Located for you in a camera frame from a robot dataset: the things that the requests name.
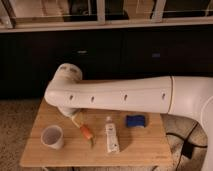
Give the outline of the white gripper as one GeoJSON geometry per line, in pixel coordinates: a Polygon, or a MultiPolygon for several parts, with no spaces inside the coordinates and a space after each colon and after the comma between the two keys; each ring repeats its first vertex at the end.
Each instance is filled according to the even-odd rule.
{"type": "Polygon", "coordinates": [[[58,110],[66,117],[70,117],[73,124],[80,128],[83,125],[83,114],[79,108],[59,107],[58,110]]]}

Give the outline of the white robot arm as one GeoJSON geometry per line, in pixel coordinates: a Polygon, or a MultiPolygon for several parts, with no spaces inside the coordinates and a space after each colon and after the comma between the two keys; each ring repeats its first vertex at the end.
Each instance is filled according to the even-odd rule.
{"type": "Polygon", "coordinates": [[[161,76],[136,80],[84,83],[73,64],[58,67],[44,99],[62,114],[79,108],[164,113],[197,121],[207,135],[202,171],[213,171],[213,78],[161,76]]]}

